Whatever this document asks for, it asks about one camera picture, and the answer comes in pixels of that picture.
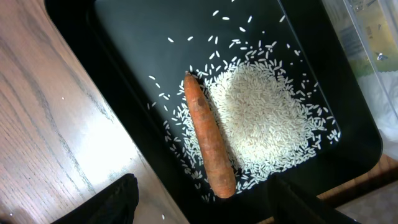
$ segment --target transparent plastic box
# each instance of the transparent plastic box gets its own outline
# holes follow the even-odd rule
[[[322,0],[383,140],[398,160],[398,0]]]

